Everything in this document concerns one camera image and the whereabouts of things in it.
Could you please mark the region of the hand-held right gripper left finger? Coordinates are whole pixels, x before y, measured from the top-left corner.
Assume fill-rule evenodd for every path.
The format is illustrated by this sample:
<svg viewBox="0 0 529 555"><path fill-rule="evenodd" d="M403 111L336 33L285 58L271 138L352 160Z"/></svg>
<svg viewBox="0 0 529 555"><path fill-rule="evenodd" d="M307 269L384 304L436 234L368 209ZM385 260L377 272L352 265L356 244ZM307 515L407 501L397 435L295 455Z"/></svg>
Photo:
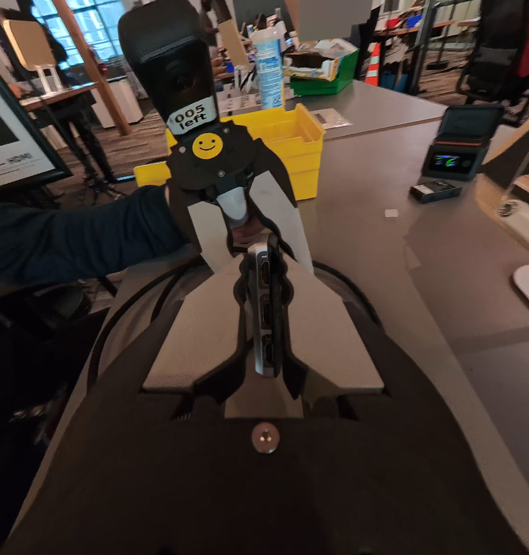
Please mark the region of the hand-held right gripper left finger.
<svg viewBox="0 0 529 555"><path fill-rule="evenodd" d="M210 396L224 403L246 371L246 285L238 255L190 292L143 383L148 393Z"/></svg>

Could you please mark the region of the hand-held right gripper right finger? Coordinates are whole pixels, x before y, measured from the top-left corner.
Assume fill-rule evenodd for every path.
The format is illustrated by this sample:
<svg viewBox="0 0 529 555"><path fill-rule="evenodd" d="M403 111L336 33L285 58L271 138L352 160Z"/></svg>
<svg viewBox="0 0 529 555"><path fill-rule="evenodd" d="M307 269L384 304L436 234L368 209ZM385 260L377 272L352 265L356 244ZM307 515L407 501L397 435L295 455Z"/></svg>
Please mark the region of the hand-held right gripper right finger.
<svg viewBox="0 0 529 555"><path fill-rule="evenodd" d="M291 257L281 260L282 376L291 396L381 393L384 381L342 298Z"/></svg>

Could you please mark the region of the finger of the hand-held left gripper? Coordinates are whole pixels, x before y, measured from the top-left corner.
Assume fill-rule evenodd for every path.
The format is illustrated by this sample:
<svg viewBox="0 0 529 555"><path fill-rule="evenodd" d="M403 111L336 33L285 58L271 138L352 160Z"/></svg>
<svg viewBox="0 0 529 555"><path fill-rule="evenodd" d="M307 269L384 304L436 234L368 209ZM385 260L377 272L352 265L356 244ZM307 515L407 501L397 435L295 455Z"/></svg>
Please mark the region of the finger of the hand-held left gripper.
<svg viewBox="0 0 529 555"><path fill-rule="evenodd" d="M254 178L250 199L261 222L289 248L291 257L313 274L313 262L298 206L289 200L269 171Z"/></svg>
<svg viewBox="0 0 529 555"><path fill-rule="evenodd" d="M231 230L219 205L199 201L188 207L201 255L217 274L234 259Z"/></svg>

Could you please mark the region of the yellow plastic bin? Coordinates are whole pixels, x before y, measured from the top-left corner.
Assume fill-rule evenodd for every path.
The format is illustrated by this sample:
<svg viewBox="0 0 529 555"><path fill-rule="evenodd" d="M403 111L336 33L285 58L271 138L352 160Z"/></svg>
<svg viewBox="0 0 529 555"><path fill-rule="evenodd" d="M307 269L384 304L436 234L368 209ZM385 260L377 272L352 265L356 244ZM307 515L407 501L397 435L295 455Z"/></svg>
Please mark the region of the yellow plastic bin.
<svg viewBox="0 0 529 555"><path fill-rule="evenodd" d="M228 116L221 122L246 127L249 141L260 139L280 159L296 201L316 198L325 131L304 105L299 103L289 111L275 108ZM164 161L134 167L137 186L164 185L171 177L166 161L179 145L169 130L166 138L168 154Z"/></svg>

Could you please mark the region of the black hdmi switch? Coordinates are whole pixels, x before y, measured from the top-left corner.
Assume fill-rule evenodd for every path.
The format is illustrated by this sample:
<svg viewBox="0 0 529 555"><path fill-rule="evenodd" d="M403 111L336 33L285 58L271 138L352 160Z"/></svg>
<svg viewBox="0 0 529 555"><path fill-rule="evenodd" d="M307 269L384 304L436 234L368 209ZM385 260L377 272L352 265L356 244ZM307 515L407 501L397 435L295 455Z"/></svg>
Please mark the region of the black hdmi switch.
<svg viewBox="0 0 529 555"><path fill-rule="evenodd" d="M269 232L247 253L248 301L252 312L254 368L263 378L282 369L282 289L278 238Z"/></svg>

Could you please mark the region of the person's left hand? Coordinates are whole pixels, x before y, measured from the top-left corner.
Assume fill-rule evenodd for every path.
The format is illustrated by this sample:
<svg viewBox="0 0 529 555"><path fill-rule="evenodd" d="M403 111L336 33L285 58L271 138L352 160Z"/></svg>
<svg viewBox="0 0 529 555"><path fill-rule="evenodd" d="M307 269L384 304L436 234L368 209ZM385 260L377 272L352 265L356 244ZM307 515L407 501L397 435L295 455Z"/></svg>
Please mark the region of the person's left hand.
<svg viewBox="0 0 529 555"><path fill-rule="evenodd" d="M243 225L231 228L233 243L237 245L251 244L265 230L265 226L256 216L249 217Z"/></svg>

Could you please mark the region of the clear bag with label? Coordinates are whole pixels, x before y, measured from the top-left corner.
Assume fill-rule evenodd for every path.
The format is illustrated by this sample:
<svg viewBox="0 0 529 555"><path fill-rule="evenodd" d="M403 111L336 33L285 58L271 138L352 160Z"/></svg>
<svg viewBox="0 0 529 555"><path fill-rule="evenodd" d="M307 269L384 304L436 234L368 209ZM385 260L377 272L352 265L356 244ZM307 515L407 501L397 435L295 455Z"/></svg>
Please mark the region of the clear bag with label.
<svg viewBox="0 0 529 555"><path fill-rule="evenodd" d="M311 112L318 123L324 130L344 128L352 126L352 122L348 121L339 112L333 108L318 109Z"/></svg>

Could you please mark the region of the white blue wipes canister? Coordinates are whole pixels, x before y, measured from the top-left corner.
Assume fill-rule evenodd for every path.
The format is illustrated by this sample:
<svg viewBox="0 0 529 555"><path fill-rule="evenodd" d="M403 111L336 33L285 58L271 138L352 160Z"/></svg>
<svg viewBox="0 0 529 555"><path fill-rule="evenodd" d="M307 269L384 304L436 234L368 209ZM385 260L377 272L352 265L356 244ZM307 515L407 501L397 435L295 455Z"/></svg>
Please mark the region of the white blue wipes canister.
<svg viewBox="0 0 529 555"><path fill-rule="evenodd" d="M282 37L282 33L276 27L256 30L252 34L254 61L263 110L284 106Z"/></svg>

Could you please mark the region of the green cardboard-filled bin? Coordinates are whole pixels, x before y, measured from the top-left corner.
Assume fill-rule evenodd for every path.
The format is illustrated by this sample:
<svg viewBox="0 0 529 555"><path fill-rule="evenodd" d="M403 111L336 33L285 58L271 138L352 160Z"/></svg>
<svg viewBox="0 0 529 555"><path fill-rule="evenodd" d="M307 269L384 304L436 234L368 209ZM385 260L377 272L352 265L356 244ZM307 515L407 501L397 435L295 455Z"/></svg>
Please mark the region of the green cardboard-filled bin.
<svg viewBox="0 0 529 555"><path fill-rule="evenodd" d="M305 42L284 56L295 95L334 95L354 80L360 49L342 38Z"/></svg>

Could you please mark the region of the orange traffic cone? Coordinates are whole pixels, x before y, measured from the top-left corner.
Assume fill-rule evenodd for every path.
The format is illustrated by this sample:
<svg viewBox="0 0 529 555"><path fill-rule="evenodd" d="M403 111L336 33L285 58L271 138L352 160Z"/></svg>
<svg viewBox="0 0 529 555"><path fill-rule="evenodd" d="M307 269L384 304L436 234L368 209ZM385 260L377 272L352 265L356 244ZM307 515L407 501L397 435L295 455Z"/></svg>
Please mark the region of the orange traffic cone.
<svg viewBox="0 0 529 555"><path fill-rule="evenodd" d="M377 87L379 85L381 43L374 43L369 64L365 75L365 84Z"/></svg>

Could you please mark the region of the black framed poster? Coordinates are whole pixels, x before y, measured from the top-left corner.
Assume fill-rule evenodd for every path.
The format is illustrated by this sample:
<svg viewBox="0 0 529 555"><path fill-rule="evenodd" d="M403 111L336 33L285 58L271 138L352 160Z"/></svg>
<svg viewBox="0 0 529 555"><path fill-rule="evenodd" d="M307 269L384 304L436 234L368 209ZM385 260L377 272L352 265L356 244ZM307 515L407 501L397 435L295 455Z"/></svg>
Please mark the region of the black framed poster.
<svg viewBox="0 0 529 555"><path fill-rule="evenodd" d="M71 176L66 163L0 76L0 197Z"/></svg>

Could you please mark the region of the person's dark clothing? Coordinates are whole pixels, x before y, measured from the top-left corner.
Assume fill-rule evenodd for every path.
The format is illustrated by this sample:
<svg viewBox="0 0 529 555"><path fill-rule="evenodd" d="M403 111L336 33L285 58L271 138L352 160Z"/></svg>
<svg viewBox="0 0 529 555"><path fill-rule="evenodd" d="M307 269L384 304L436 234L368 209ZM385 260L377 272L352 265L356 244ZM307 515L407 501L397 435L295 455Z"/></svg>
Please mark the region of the person's dark clothing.
<svg viewBox="0 0 529 555"><path fill-rule="evenodd" d="M79 284L0 297L0 546L105 320L91 309Z"/></svg>

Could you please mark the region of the dark charger case with display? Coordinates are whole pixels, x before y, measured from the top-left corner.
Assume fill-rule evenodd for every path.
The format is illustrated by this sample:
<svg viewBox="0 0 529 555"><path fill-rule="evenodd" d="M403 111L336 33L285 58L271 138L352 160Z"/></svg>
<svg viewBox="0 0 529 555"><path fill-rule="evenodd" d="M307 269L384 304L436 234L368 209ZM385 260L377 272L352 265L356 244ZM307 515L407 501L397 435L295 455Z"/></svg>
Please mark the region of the dark charger case with display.
<svg viewBox="0 0 529 555"><path fill-rule="evenodd" d="M421 177L471 181L504 115L502 104L450 106L425 157Z"/></svg>

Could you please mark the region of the black office chair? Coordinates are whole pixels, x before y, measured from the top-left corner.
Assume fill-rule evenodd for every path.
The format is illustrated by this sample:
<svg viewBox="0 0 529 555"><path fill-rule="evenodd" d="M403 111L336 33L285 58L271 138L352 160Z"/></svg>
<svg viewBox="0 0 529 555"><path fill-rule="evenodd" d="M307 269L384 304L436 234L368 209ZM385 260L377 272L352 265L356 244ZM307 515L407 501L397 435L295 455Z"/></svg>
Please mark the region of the black office chair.
<svg viewBox="0 0 529 555"><path fill-rule="evenodd" d="M529 1L482 1L476 43L456 84L467 105L506 103L519 127L529 108Z"/></svg>

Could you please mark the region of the wooden post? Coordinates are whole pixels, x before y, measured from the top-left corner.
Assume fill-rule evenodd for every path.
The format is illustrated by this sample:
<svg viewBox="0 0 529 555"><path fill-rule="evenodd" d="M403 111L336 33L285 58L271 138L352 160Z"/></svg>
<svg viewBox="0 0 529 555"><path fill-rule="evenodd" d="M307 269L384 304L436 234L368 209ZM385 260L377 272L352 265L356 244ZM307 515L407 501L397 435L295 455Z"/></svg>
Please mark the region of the wooden post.
<svg viewBox="0 0 529 555"><path fill-rule="evenodd" d="M52 3L55 6L55 9L57 10L57 13L66 27L70 37L72 38L83 60L83 65L88 73L88 76L94 82L94 85L101 96L102 102L107 108L107 111L115 124L115 128L121 136L132 134L129 123L125 118L107 79L99 71L99 68L90 52L90 47L75 19L73 11L68 6L66 1L52 1Z"/></svg>

